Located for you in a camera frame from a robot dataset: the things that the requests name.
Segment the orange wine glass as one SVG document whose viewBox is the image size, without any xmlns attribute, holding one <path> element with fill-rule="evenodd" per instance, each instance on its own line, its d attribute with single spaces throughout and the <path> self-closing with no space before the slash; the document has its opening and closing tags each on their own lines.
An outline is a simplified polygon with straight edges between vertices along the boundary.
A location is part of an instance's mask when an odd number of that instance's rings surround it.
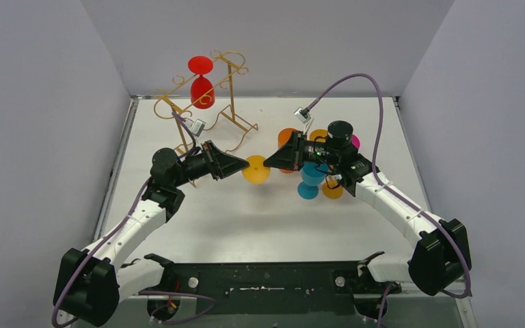
<svg viewBox="0 0 525 328">
<path fill-rule="evenodd" d="M 296 131 L 295 128 L 284 128 L 278 133 L 278 149 L 280 149 L 282 146 L 284 146 L 289 138 L 291 137 L 291 134 L 293 131 Z"/>
</svg>

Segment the yellow wine glass row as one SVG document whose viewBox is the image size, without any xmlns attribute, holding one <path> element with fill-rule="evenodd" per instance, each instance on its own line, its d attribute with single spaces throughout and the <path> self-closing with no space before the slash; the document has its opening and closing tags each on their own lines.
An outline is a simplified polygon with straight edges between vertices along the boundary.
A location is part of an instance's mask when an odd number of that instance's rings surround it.
<svg viewBox="0 0 525 328">
<path fill-rule="evenodd" d="M 265 157 L 251 155 L 246 158 L 246 161 L 249 166 L 241 171 L 244 179 L 255 185 L 264 183 L 270 175 L 270 168 L 264 166 Z"/>
</svg>

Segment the blue wine glass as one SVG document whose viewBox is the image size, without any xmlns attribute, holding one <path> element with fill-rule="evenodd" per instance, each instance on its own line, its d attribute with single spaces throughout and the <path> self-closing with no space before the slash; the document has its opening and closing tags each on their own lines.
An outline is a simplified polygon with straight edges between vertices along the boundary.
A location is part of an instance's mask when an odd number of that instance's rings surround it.
<svg viewBox="0 0 525 328">
<path fill-rule="evenodd" d="M 305 162 L 300 170 L 301 182 L 297 186 L 298 195 L 305 200 L 312 200 L 319 194 L 319 185 L 329 173 L 326 164 Z"/>
</svg>

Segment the pink wine glass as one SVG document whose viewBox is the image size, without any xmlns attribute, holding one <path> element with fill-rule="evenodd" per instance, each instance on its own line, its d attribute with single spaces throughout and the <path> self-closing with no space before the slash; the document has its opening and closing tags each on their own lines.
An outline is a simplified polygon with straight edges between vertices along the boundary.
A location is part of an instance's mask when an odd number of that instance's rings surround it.
<svg viewBox="0 0 525 328">
<path fill-rule="evenodd" d="M 360 149 L 360 140 L 356 135 L 351 136 L 351 143 L 354 147 L 356 147 L 358 150 Z"/>
</svg>

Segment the red wine glass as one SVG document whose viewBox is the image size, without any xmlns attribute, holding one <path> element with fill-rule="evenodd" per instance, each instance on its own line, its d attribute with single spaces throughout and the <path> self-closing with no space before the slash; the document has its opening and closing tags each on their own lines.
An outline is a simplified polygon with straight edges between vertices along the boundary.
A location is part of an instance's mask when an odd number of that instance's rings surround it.
<svg viewBox="0 0 525 328">
<path fill-rule="evenodd" d="M 214 105 L 213 84 L 206 75 L 213 70 L 213 61 L 205 56 L 195 56 L 188 61 L 188 68 L 196 78 L 190 88 L 192 105 L 198 109 L 208 109 Z"/>
</svg>

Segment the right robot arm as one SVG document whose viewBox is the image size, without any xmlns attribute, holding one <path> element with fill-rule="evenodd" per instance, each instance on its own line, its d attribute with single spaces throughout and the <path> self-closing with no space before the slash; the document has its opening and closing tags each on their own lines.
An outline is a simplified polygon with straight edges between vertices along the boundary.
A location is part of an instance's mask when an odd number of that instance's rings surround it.
<svg viewBox="0 0 525 328">
<path fill-rule="evenodd" d="M 359 153 L 352 136 L 352 125 L 341 120 L 328 125 L 326 137 L 313 141 L 305 133 L 293 131 L 263 164 L 290 171 L 300 171 L 311 163 L 325 166 L 324 174 L 374 208 L 407 240 L 413 249 L 410 256 L 379 252 L 359 263 L 358 285 L 363 291 L 376 292 L 385 282 L 407 282 L 434 296 L 464 278 L 460 297 L 469 296 L 472 263 L 466 227 L 457 219 L 447 221 L 414 203 Z"/>
</svg>

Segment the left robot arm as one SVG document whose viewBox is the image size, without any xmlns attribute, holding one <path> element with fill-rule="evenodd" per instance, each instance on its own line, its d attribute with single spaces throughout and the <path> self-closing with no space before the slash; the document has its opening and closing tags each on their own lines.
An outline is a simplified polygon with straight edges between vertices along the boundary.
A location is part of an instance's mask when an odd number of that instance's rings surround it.
<svg viewBox="0 0 525 328">
<path fill-rule="evenodd" d="M 203 176 L 227 178 L 250 166 L 205 141 L 196 154 L 180 156 L 171 148 L 152 156 L 150 176 L 128 213 L 108 233 L 82 250 L 69 249 L 62 257 L 55 287 L 51 324 L 67 327 L 77 320 L 100 327 L 119 303 L 148 287 L 165 295 L 174 289 L 176 276 L 162 264 L 143 261 L 142 269 L 125 269 L 126 259 L 180 208 L 185 194 L 180 187 Z"/>
</svg>

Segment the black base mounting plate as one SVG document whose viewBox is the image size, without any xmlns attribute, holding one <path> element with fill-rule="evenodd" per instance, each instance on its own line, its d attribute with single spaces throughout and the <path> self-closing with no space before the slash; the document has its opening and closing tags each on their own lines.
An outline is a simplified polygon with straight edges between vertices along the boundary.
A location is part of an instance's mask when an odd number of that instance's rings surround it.
<svg viewBox="0 0 525 328">
<path fill-rule="evenodd" d="M 155 290 L 203 295 L 211 314 L 375 314 L 386 288 L 356 261 L 176 263 Z"/>
</svg>

